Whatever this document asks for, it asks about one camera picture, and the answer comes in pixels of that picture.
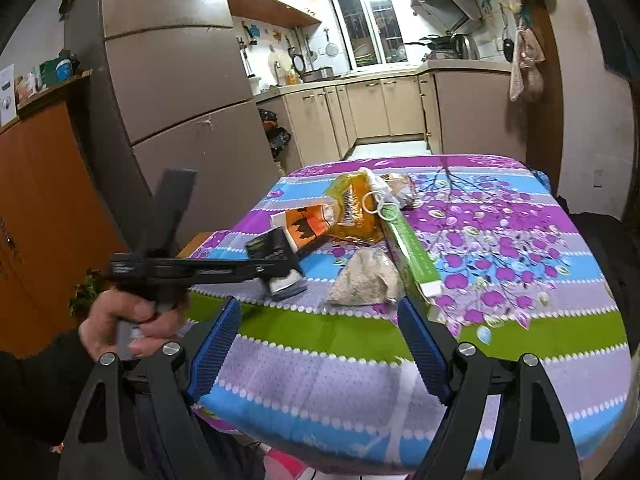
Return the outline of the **person's left hand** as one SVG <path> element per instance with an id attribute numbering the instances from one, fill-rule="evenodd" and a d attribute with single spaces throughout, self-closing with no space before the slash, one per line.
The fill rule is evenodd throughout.
<path id="1" fill-rule="evenodd" d="M 78 327 L 78 336 L 93 361 L 107 352 L 121 356 L 117 326 L 122 321 L 130 322 L 139 327 L 140 336 L 130 341 L 128 351 L 135 358 L 152 356 L 178 336 L 184 326 L 184 312 L 189 307 L 189 296 L 184 295 L 173 309 L 157 314 L 149 301 L 112 287 L 93 301 L 88 318 Z"/>

